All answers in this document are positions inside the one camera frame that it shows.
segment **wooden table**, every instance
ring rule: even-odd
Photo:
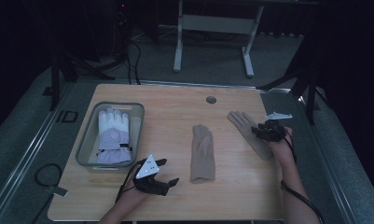
[[[214,96],[215,104],[206,97]],[[128,220],[257,220],[283,219],[281,172],[274,159],[261,160],[237,128],[227,119],[229,111],[244,111],[255,121],[266,112],[258,91],[244,88],[101,84],[64,169],[60,187],[48,217],[56,221],[99,220],[114,204],[128,169],[92,172],[76,162],[76,150],[93,107],[102,101],[138,102],[145,119],[137,160],[153,154],[167,159],[156,176],[167,182],[179,177],[167,196],[150,195]],[[189,182],[192,127],[207,126],[213,133],[216,179],[194,185]]]

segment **gray floor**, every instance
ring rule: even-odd
[[[164,29],[165,36],[160,39],[159,45],[152,43],[144,35],[137,36],[139,34],[137,31],[134,34],[136,37],[133,40],[141,49],[138,76],[143,84],[172,82],[173,84],[248,87],[267,84],[284,74],[302,40],[302,37],[293,36],[280,38],[271,35],[257,36],[251,53],[256,75],[250,78],[246,77],[242,63],[241,46],[246,40],[245,36],[237,36],[231,41],[208,43],[197,41],[200,39],[199,34],[186,34],[189,37],[185,38],[182,71],[174,73],[175,35],[166,33],[168,31]],[[135,63],[138,58],[137,47],[130,46],[130,55],[132,63]],[[116,77],[115,81],[106,82],[127,83],[127,71],[126,65],[105,71],[109,76]],[[293,81],[286,82],[279,88],[289,89]],[[77,83],[62,82],[63,100],[58,110],[48,112],[50,97],[42,96],[42,91],[50,85],[48,70],[36,79],[0,127],[0,223],[33,223],[35,216],[49,197],[45,188],[35,183],[35,173],[44,164],[51,162],[64,167],[94,88],[103,82],[97,77],[87,75],[81,75]],[[297,121],[289,120],[285,125],[296,130],[298,168],[312,201],[322,211],[326,223],[374,223],[368,218],[374,218],[374,209],[369,209],[369,204],[374,205],[374,193],[370,193],[372,187],[364,183],[359,183],[359,185],[353,183],[351,186],[337,189],[331,187],[338,179],[343,182],[350,181],[343,179],[347,176],[356,176],[358,180],[355,181],[358,182],[361,182],[359,181],[361,179],[367,182],[367,178],[353,154],[353,147],[347,135],[330,108],[318,99],[317,105],[320,109],[314,112],[317,124],[311,127],[304,118],[303,105],[291,95],[284,94],[282,91],[271,94],[263,93],[262,99],[268,112],[277,110],[277,112],[284,113],[292,112],[298,116],[298,119],[295,119]],[[57,120],[60,111],[77,112],[76,122]],[[43,124],[48,124],[49,129],[43,130],[42,127],[45,127]],[[36,139],[37,133],[44,138]],[[324,156],[323,151],[315,151],[315,147],[311,145],[322,147]],[[347,161],[339,165],[334,160],[339,157],[343,158],[344,154],[340,155],[343,151],[349,156]],[[32,158],[23,158],[26,152],[29,152]],[[24,169],[18,166],[21,160],[28,161]],[[332,175],[323,171],[323,167],[327,168],[328,161],[330,162],[329,168],[335,169],[335,171],[331,170]],[[345,164],[353,165],[353,167],[345,168]],[[353,171],[352,174],[343,173],[350,169]],[[53,173],[45,174],[43,178],[49,182],[56,181],[56,175]],[[9,179],[13,180],[16,185],[7,184]],[[10,195],[2,193],[1,190],[4,187],[10,189],[12,193]],[[358,193],[357,188],[364,188],[365,193]],[[346,197],[339,196],[339,192],[346,194]],[[47,211],[48,207],[44,208],[36,223],[52,223],[46,216]],[[258,221],[257,223],[278,222]]]

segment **brown glove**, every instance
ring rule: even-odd
[[[190,182],[200,184],[215,179],[213,134],[204,125],[193,126]]]
[[[257,127],[257,125],[253,119],[250,118],[250,116],[244,112],[241,113],[239,111],[230,111],[228,114],[228,120],[230,120],[230,122],[232,122],[239,129],[242,136],[262,160],[267,160],[273,156],[270,147],[261,139],[257,138],[256,135],[251,131],[251,127]]]

